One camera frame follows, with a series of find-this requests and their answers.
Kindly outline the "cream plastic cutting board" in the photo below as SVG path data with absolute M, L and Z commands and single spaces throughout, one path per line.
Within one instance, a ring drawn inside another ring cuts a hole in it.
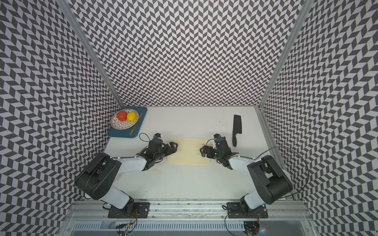
M 206 139 L 198 138 L 173 138 L 177 143 L 177 151 L 167 157 L 167 162 L 175 165 L 208 165 L 211 160 L 202 157 L 200 149 L 206 144 Z

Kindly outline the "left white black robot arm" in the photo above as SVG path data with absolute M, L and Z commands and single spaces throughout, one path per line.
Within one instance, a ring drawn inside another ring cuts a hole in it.
M 85 196 L 110 204 L 110 213 L 118 211 L 125 216 L 131 216 L 135 211 L 134 199 L 113 185 L 117 175 L 147 171 L 158 161 L 176 153 L 177 149 L 177 143 L 165 144 L 161 138 L 155 136 L 135 157 L 111 157 L 102 152 L 84 166 L 81 173 L 75 177 L 74 183 Z

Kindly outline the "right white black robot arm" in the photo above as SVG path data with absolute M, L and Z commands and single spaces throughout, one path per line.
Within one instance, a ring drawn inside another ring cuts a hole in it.
M 293 190 L 289 174 L 283 170 L 274 157 L 250 158 L 231 151 L 225 137 L 213 139 L 215 146 L 200 148 L 202 157 L 214 159 L 230 170 L 243 171 L 250 175 L 255 189 L 240 199 L 239 211 L 245 216 L 258 207 L 270 205 Z

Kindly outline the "black cleaver knife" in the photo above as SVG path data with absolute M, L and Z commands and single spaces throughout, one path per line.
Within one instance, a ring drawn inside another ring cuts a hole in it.
M 237 147 L 237 134 L 242 134 L 242 119 L 240 115 L 233 117 L 232 145 Z

